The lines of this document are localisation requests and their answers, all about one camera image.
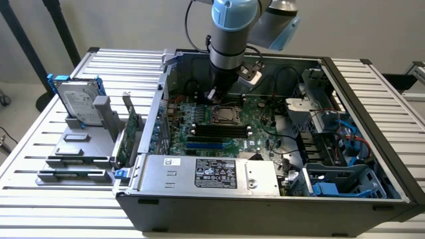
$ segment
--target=blue tab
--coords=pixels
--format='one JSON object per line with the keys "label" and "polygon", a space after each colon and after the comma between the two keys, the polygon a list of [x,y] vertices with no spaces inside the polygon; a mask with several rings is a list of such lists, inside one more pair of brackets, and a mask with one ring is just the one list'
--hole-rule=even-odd
{"label": "blue tab", "polygon": [[51,86],[53,93],[57,94],[57,89],[56,89],[55,82],[53,82],[53,74],[47,75],[47,83]]}
{"label": "blue tab", "polygon": [[127,178],[127,170],[117,170],[115,172],[115,179],[125,179]]}
{"label": "blue tab", "polygon": [[340,197],[340,198],[367,198],[373,191],[365,190],[360,193],[340,193],[335,183],[316,183],[313,192],[317,197]]}
{"label": "blue tab", "polygon": [[69,80],[69,76],[56,76],[55,80],[56,81],[68,81]]}
{"label": "blue tab", "polygon": [[99,76],[96,76],[95,81],[97,83],[97,87],[99,87],[99,95],[105,96],[107,92],[105,92],[105,88],[104,88],[104,82],[103,80],[99,78]]}

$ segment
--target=pci express slot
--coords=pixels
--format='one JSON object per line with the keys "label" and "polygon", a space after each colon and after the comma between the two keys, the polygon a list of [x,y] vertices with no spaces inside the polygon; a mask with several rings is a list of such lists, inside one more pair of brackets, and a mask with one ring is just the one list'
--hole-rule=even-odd
{"label": "pci express slot", "polygon": [[223,138],[213,137],[188,137],[188,142],[223,143]]}
{"label": "pci express slot", "polygon": [[248,138],[247,126],[196,125],[195,136],[221,138]]}
{"label": "pci express slot", "polygon": [[223,149],[223,143],[187,143],[187,148]]}

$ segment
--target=power supply label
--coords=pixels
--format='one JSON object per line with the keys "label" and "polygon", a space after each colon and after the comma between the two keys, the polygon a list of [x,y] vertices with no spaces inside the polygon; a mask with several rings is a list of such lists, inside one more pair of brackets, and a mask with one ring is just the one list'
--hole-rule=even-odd
{"label": "power supply label", "polygon": [[197,159],[195,186],[199,188],[237,188],[235,160]]}

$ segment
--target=metal slatted table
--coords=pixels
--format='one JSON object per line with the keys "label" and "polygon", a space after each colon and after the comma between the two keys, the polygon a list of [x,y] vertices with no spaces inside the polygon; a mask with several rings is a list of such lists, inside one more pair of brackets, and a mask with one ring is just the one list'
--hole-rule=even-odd
{"label": "metal slatted table", "polygon": [[[100,75],[112,109],[125,118],[123,92],[131,91],[136,112],[149,112],[161,70],[161,52],[100,49],[81,60],[80,77]],[[425,189],[425,132],[416,111],[381,74],[360,60],[333,59],[357,97]],[[0,167],[0,238],[247,238],[247,236],[141,233],[112,194],[112,186],[37,186],[36,173],[67,128],[65,109],[51,101]],[[424,239],[425,214],[405,223],[388,222],[361,239]]]}

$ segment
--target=black ram slot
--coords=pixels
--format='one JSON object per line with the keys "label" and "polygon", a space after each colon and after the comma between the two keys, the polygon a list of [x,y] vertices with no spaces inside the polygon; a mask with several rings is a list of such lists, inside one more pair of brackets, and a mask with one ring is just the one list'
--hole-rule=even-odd
{"label": "black ram slot", "polygon": [[200,137],[248,138],[247,126],[197,125],[195,131]]}
{"label": "black ram slot", "polygon": [[201,137],[220,137],[220,138],[248,138],[247,133],[213,133],[213,132],[196,132],[196,136]]}
{"label": "black ram slot", "polygon": [[209,130],[247,130],[247,126],[235,126],[235,125],[200,125],[197,124],[196,129],[209,129]]}
{"label": "black ram slot", "polygon": [[188,137],[188,142],[223,143],[223,139],[211,137]]}

